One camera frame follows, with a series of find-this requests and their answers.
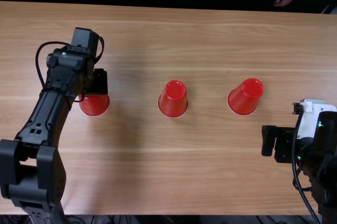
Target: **upside-down cup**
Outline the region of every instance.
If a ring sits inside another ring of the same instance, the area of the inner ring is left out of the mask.
[[[228,106],[238,115],[250,115],[255,111],[262,94],[261,81],[256,78],[246,79],[230,92],[227,98]]]
[[[159,110],[166,116],[176,118],[187,110],[187,89],[179,80],[172,80],[166,84],[158,99]]]
[[[108,94],[89,94],[85,95],[84,100],[80,102],[80,108],[88,116],[99,116],[107,111],[109,104]]]

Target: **wooden table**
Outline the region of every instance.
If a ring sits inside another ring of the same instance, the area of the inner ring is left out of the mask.
[[[39,45],[70,42],[76,26],[105,39],[98,67],[111,105],[97,118],[78,104],[69,113],[60,139],[67,214],[309,214],[291,165],[261,156],[261,126],[293,127],[302,98],[337,105],[337,16],[1,2],[1,138],[13,139],[37,102]],[[42,51],[44,76],[53,49]],[[238,116],[226,98],[249,77],[265,92],[252,115]],[[178,119],[157,107],[171,79],[187,86]],[[2,198],[0,212],[22,213]]]

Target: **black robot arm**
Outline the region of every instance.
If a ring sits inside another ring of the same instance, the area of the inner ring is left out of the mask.
[[[103,53],[101,37],[76,28],[71,45],[48,55],[47,79],[44,83],[39,74],[43,89],[32,115],[14,141],[0,141],[1,194],[26,211],[33,223],[66,222],[61,206],[66,172],[58,141],[75,98],[94,85],[95,72],[104,71],[94,70],[102,55],[96,57],[99,40]],[[28,158],[36,159],[36,166],[20,163]]]

